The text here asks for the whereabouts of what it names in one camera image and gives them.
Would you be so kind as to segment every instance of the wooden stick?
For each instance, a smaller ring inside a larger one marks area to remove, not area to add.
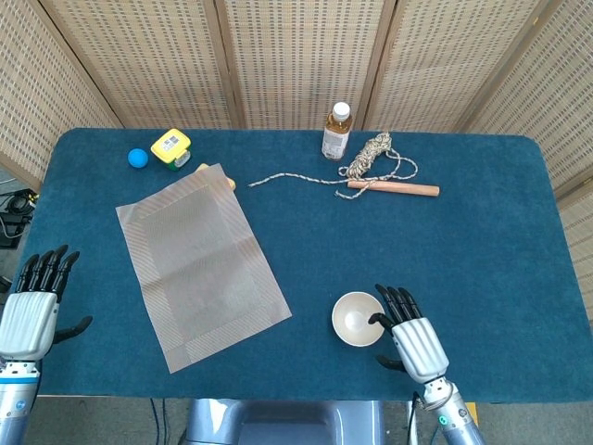
[[[348,181],[349,188],[364,188],[366,181]],[[410,183],[396,183],[395,181],[375,181],[369,186],[369,190],[380,192],[406,193],[408,195],[422,195],[424,197],[438,197],[440,188],[438,185],[422,185]]]

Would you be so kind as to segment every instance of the bottle label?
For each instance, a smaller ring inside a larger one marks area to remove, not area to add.
[[[350,132],[340,134],[326,128],[323,132],[323,155],[329,159],[341,159],[344,156],[349,136]]]

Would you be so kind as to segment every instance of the rope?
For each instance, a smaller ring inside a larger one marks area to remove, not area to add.
[[[383,176],[374,176],[372,178],[363,178],[362,175],[366,173],[377,159],[377,157],[381,156],[383,153],[385,155],[396,161],[395,168],[388,174],[384,174]],[[409,162],[411,166],[414,168],[412,174],[408,176],[399,176],[397,175],[397,171],[399,167],[401,167],[402,161]],[[324,185],[337,185],[337,184],[345,184],[348,181],[364,181],[367,184],[361,188],[357,193],[354,195],[344,195],[340,193],[338,190],[335,191],[335,195],[337,197],[341,197],[343,199],[356,199],[367,189],[371,186],[372,183],[376,181],[388,181],[390,179],[399,179],[399,180],[406,180],[413,178],[418,173],[418,164],[414,162],[410,158],[405,158],[401,156],[393,147],[391,147],[391,136],[389,133],[380,133],[377,134],[373,139],[369,139],[367,143],[364,145],[362,150],[349,166],[343,166],[337,169],[337,174],[342,177],[346,177],[346,179],[339,179],[336,181],[326,181],[323,179],[316,179],[311,178],[309,176],[305,176],[303,174],[298,173],[276,173],[272,176],[268,176],[267,178],[262,179],[261,181],[256,181],[255,183],[251,183],[249,187],[256,187],[258,185],[266,184],[269,181],[274,179],[288,177],[288,178],[297,178],[303,181],[309,181],[310,183],[316,184],[324,184]]]

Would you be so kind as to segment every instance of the white bottle cap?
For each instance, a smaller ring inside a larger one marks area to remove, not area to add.
[[[350,105],[346,102],[338,102],[334,105],[332,114],[338,122],[343,122],[350,116]]]

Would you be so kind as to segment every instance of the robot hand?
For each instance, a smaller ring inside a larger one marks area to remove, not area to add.
[[[396,344],[401,361],[378,356],[377,361],[388,369],[408,373],[424,385],[421,406],[435,412],[447,442],[452,445],[485,444],[480,431],[469,415],[457,386],[447,381],[449,362],[436,332],[424,318],[414,298],[403,287],[394,289],[375,285],[393,321],[383,313],[374,313],[369,324],[379,322]]]
[[[20,444],[41,381],[42,358],[53,345],[81,334],[93,321],[56,331],[57,313],[70,268],[80,252],[65,260],[68,246],[33,255],[6,300],[0,320],[0,445]]]

